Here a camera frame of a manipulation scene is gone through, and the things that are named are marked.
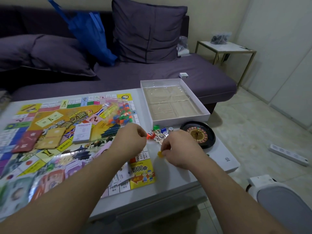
tiled floor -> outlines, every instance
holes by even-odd
[[[247,178],[269,174],[293,188],[312,207],[312,168],[267,150],[273,143],[312,161],[312,134],[246,90],[218,103],[209,126],[241,166],[230,176],[244,189]],[[209,201],[150,223],[130,233],[222,233]]]

purple pillow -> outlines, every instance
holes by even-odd
[[[82,76],[96,76],[77,39],[53,35],[0,38],[0,71],[21,66]]]
[[[114,42],[120,61],[159,63],[177,58],[177,43],[187,7],[113,0],[112,9]]]

sofa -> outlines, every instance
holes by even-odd
[[[112,13],[100,11],[100,16],[105,28],[107,47],[112,50]],[[185,16],[180,35],[188,37],[188,24],[189,16]],[[0,38],[22,34],[74,38],[67,24],[53,9],[1,6]],[[8,90],[13,101],[21,101],[139,88],[141,80],[179,78],[179,73],[186,72],[189,78],[184,79],[184,82],[211,113],[217,102],[227,101],[236,93],[236,83],[197,54],[155,64],[116,62],[115,66],[103,66],[92,58],[90,64],[96,73],[95,77],[25,67],[0,72],[2,79],[10,79],[10,83],[6,85],[2,81],[0,88]]]

british flag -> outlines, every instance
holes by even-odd
[[[74,135],[75,128],[71,129],[69,132],[67,132],[63,135],[63,137],[60,140],[60,144],[64,143],[67,139],[69,139],[70,137],[72,137]]]
[[[95,113],[97,116],[99,116],[104,111],[103,108],[101,108],[97,113]]]

white tabletop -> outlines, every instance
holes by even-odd
[[[150,131],[152,128],[152,125],[150,124],[151,120],[148,119],[148,108],[145,106],[146,103],[143,102],[144,95],[141,89],[111,91],[97,93],[96,95],[102,96],[107,94],[122,93],[130,93],[132,95],[133,102],[140,120],[140,125],[144,130]],[[4,128],[12,116],[15,115],[15,113],[19,110],[19,108],[25,104],[44,103],[47,101],[58,101],[77,97],[88,97],[90,95],[95,94],[11,102],[0,117],[0,127]],[[156,182],[151,185],[146,185],[141,188],[133,189],[113,196],[108,196],[99,200],[90,217],[197,181],[193,174],[189,171],[177,168],[169,164],[165,159],[159,158],[157,156],[157,152],[160,150],[159,143],[155,141],[148,141],[147,149],[153,163],[156,174]],[[232,172],[240,166],[239,162],[235,159],[235,157],[233,157],[233,155],[218,138],[216,138],[215,145],[209,149],[206,149],[205,152],[208,153],[210,157],[214,159],[221,166],[221,168],[227,172]]]
[[[212,44],[211,42],[208,41],[200,41],[202,44],[213,48],[214,50],[218,52],[249,52],[253,50],[246,49],[245,47],[242,47],[240,45],[237,45],[235,43],[227,42],[226,44]]]

